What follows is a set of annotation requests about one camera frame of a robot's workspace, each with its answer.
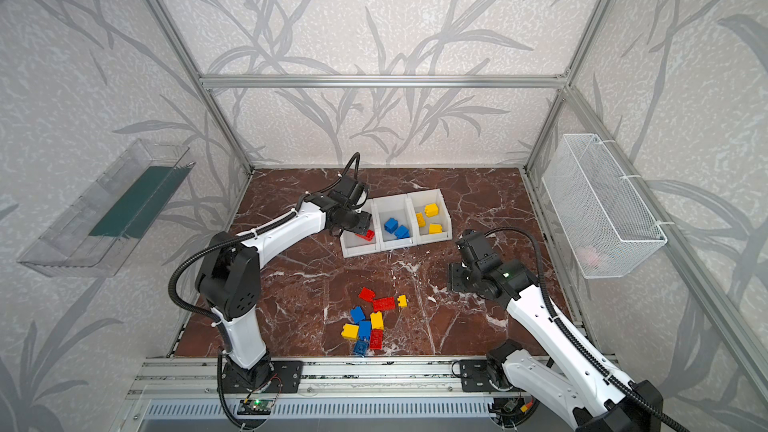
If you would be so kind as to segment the blue lego brick top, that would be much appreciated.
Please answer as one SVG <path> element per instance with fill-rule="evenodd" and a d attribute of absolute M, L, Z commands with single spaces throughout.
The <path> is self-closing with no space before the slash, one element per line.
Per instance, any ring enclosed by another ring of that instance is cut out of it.
<path fill-rule="evenodd" d="M 399 228 L 399 222 L 395 218 L 390 218 L 384 223 L 384 230 L 393 234 Z"/>

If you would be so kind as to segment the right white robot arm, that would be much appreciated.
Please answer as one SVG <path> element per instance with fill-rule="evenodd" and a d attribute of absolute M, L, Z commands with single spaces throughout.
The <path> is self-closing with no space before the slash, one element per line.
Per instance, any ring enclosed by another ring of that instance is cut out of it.
<path fill-rule="evenodd" d="M 507 340 L 487 355 L 493 384 L 519 388 L 575 431 L 674 431 L 683 425 L 663 411 L 663 397 L 649 381 L 634 381 L 608 360 L 560 311 L 547 285 L 541 248 L 529 232 L 536 268 L 504 261 L 489 242 L 496 229 L 466 230 L 457 240 L 461 259 L 449 266 L 452 289 L 498 303 L 547 352 L 541 366 L 519 343 Z"/>

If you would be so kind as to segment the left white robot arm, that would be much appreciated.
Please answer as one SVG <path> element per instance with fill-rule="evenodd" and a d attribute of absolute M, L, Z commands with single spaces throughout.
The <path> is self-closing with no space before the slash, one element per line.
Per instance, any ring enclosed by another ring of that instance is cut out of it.
<path fill-rule="evenodd" d="M 209 245 L 185 259 L 171 274 L 167 293 L 180 309 L 211 320 L 224 340 L 219 354 L 250 390 L 268 386 L 274 375 L 270 354 L 259 330 L 256 309 L 261 271 L 276 256 L 323 231 L 363 234 L 371 214 L 362 210 L 369 186 L 356 177 L 340 176 L 328 189 L 305 193 L 287 213 L 246 232 L 215 235 Z M 197 261 L 195 288 L 205 308 L 184 300 L 178 282 Z"/>

